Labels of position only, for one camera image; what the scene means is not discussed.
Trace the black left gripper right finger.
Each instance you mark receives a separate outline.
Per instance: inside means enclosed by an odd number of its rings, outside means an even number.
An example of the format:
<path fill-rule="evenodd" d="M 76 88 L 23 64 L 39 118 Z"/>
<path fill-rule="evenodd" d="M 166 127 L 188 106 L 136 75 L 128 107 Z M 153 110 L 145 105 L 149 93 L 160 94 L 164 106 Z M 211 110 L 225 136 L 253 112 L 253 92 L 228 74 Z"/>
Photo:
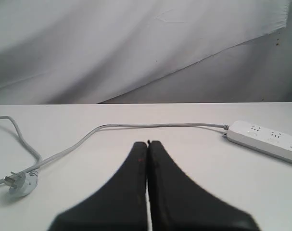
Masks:
<path fill-rule="evenodd" d="M 160 141 L 148 145 L 148 192 L 154 231 L 260 229 L 250 214 L 220 200 L 188 177 Z"/>

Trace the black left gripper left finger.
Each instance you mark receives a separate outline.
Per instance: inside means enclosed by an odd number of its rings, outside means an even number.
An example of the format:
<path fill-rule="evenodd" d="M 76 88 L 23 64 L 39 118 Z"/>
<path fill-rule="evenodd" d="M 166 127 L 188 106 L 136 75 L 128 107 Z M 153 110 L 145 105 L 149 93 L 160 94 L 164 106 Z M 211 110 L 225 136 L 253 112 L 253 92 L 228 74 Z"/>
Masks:
<path fill-rule="evenodd" d="M 136 142 L 121 167 L 93 195 L 59 214 L 51 231 L 146 231 L 147 144 Z"/>

